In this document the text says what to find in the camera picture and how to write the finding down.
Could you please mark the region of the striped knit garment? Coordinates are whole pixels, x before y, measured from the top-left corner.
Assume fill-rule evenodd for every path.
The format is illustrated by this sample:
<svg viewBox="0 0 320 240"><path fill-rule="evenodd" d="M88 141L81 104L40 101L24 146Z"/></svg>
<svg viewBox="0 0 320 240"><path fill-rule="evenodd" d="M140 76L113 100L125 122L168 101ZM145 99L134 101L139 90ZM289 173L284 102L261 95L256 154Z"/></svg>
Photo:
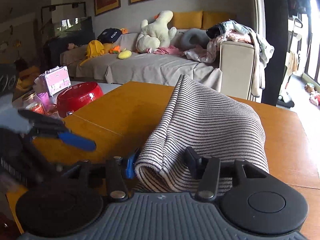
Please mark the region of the striped knit garment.
<svg viewBox="0 0 320 240"><path fill-rule="evenodd" d="M265 139L259 115L251 106L181 75L135 163L135 189L195 192L199 182L183 161L187 147L222 162L246 160L268 172Z"/></svg>

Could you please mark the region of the glass jar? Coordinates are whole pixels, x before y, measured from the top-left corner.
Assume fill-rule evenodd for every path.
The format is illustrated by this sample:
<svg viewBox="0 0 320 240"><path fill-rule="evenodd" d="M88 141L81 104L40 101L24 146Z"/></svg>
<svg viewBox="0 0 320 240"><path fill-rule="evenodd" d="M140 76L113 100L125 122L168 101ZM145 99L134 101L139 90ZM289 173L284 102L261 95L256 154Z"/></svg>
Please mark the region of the glass jar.
<svg viewBox="0 0 320 240"><path fill-rule="evenodd" d="M45 115L44 107L36 92L30 91L25 94L22 98L22 104L24 109Z"/></svg>

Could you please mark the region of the red glossy bowl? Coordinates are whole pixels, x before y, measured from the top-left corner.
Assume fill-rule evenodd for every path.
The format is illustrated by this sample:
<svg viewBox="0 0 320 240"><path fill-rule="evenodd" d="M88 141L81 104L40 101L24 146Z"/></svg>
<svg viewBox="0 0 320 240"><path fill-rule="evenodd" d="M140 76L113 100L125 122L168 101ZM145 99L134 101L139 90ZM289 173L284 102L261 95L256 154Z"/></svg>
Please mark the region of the red glossy bowl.
<svg viewBox="0 0 320 240"><path fill-rule="evenodd" d="M60 117L65 118L68 113L76 112L103 95L103 90L97 82L83 82L73 85L57 96L58 114Z"/></svg>

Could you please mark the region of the pink toy case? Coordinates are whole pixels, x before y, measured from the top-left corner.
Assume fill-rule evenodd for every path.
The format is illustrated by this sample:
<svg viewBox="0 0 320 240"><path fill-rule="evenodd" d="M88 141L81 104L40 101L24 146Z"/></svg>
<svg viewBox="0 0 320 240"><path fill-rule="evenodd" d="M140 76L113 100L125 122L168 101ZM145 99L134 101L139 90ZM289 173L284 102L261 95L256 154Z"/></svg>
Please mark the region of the pink toy case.
<svg viewBox="0 0 320 240"><path fill-rule="evenodd" d="M45 71L39 76L39 82L42 89L47 92L49 96L53 96L71 86L67 66L57 66Z"/></svg>

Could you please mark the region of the black fish tank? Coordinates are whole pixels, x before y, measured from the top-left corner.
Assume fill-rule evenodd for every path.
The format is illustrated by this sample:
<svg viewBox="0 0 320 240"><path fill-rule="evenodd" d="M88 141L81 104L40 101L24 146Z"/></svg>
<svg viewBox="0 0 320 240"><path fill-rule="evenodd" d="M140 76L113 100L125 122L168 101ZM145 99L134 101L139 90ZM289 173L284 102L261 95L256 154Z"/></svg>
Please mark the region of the black fish tank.
<svg viewBox="0 0 320 240"><path fill-rule="evenodd" d="M83 16L65 18L54 22L50 18L44 21L44 11L55 12L59 7L70 7L72 10L83 9ZM68 50L70 43L76 46L88 44L95 39L92 18L87 15L86 2L72 2L46 5L41 8L41 34L43 39L44 60L49 67L60 65L60 54Z"/></svg>

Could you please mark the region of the beige sofa with cover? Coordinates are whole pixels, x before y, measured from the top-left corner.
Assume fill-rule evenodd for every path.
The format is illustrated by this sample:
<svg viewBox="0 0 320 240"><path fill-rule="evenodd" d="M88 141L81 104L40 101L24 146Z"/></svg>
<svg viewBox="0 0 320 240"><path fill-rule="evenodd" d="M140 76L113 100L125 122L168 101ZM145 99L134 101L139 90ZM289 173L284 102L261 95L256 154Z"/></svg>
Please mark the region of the beige sofa with cover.
<svg viewBox="0 0 320 240"><path fill-rule="evenodd" d="M139 54L132 52L128 59L120 60L116 54L105 54L85 59L86 46L67 50L60 54L60 64L67 66L69 75L79 79L103 80L108 83L125 84L129 81L174 86L182 74L191 78L195 61L178 55Z"/></svg>

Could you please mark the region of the yellow plush toy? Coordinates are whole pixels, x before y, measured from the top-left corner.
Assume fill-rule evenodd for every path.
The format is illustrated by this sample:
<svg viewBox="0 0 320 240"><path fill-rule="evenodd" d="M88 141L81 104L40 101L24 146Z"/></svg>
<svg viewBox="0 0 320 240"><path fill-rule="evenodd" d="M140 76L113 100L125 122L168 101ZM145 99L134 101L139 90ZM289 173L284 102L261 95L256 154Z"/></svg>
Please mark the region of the yellow plush toy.
<svg viewBox="0 0 320 240"><path fill-rule="evenodd" d="M118 59L120 60L128 59L129 57L131 57L131 55L132 55L132 51L124 50L118 54Z"/></svg>

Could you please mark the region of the pink cloth on sofa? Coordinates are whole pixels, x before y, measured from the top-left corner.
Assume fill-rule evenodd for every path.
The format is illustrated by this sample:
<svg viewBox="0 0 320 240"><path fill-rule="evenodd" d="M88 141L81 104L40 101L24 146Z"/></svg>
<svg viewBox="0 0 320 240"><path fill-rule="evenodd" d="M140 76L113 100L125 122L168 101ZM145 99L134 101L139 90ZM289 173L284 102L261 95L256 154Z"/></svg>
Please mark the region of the pink cloth on sofa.
<svg viewBox="0 0 320 240"><path fill-rule="evenodd" d="M182 56L184 54L183 51L179 50L175 46L170 45L168 48L159 47L152 51L153 54L156 55L178 55Z"/></svg>

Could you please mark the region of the small pink shoe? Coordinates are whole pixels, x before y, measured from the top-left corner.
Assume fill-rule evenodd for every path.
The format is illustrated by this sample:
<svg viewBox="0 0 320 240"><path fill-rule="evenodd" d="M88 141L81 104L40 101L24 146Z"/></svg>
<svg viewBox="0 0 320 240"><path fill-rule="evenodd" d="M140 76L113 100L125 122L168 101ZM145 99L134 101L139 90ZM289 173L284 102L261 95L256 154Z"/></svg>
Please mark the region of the small pink shoe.
<svg viewBox="0 0 320 240"><path fill-rule="evenodd" d="M320 93L317 92L317 91L311 92L310 97L309 97L309 101L310 101L313 105L319 106L319 105L320 105Z"/></svg>

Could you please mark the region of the grey neck pillow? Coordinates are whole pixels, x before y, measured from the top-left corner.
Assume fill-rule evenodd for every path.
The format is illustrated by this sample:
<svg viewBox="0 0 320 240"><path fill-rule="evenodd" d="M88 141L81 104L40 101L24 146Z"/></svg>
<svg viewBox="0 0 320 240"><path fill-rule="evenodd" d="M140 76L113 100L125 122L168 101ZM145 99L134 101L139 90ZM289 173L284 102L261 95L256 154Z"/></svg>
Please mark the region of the grey neck pillow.
<svg viewBox="0 0 320 240"><path fill-rule="evenodd" d="M206 49L208 43L209 37L206 31L197 28L187 30L180 38L180 48L182 50L194 49L197 46Z"/></svg>

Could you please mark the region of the white exercise machine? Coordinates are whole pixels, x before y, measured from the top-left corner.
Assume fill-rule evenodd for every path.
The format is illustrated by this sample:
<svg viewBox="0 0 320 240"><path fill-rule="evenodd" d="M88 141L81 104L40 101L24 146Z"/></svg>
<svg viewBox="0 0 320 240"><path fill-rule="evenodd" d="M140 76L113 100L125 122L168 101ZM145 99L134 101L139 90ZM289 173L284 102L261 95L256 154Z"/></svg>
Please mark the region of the white exercise machine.
<svg viewBox="0 0 320 240"><path fill-rule="evenodd" d="M293 16L288 19L288 46L285 58L285 69L283 82L280 87L277 105L284 108L292 108L295 106L294 101L287 91L287 87L292 75L298 70L299 56L298 48L299 42L302 39L301 32L303 30L303 22L297 17Z"/></svg>

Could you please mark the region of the white plush duck toy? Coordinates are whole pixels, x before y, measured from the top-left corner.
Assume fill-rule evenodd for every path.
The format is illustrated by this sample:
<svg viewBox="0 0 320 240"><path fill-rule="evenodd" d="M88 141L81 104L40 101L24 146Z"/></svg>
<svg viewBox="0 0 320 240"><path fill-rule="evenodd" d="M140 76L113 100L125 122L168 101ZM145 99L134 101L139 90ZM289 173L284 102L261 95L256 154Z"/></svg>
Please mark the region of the white plush duck toy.
<svg viewBox="0 0 320 240"><path fill-rule="evenodd" d="M142 20L141 30L136 40L136 50L139 53L147 53L150 49L168 48L177 33L175 27L168 28L168 23L173 16L172 11L165 10L161 11L152 23Z"/></svg>

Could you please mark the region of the left yellow cushion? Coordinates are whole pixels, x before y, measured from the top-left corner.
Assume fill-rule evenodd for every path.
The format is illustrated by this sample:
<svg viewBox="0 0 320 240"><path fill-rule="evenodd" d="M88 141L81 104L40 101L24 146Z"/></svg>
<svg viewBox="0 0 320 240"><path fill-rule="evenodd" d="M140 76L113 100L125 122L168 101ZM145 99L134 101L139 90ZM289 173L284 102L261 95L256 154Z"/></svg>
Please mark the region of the left yellow cushion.
<svg viewBox="0 0 320 240"><path fill-rule="evenodd" d="M172 20L169 22L169 27L176 29L201 29L202 28L203 11L190 12L174 12Z"/></svg>

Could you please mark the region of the yellow cushion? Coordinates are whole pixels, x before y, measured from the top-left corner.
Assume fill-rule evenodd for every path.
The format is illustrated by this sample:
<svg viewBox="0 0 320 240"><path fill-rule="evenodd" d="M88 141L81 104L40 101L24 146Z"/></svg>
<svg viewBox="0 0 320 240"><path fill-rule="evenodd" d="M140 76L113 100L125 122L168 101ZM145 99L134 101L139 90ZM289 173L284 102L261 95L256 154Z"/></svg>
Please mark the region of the yellow cushion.
<svg viewBox="0 0 320 240"><path fill-rule="evenodd" d="M202 29L207 30L218 23L228 20L236 20L236 14L229 12L204 11L202 18Z"/></svg>
<svg viewBox="0 0 320 240"><path fill-rule="evenodd" d="M201 29L202 28L203 11L190 12L174 12L172 20L169 22L169 27L176 29Z"/></svg>

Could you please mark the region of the right yellow cushion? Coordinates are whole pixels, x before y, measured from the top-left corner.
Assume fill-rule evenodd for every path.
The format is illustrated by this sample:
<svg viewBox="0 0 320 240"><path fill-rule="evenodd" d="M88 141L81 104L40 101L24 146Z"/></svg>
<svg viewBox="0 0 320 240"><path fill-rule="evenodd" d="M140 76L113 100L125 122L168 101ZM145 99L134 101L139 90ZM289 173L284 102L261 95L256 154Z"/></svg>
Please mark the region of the right yellow cushion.
<svg viewBox="0 0 320 240"><path fill-rule="evenodd" d="M204 11L202 18L202 29L207 30L218 23L228 20L236 20L236 14L229 12Z"/></svg>

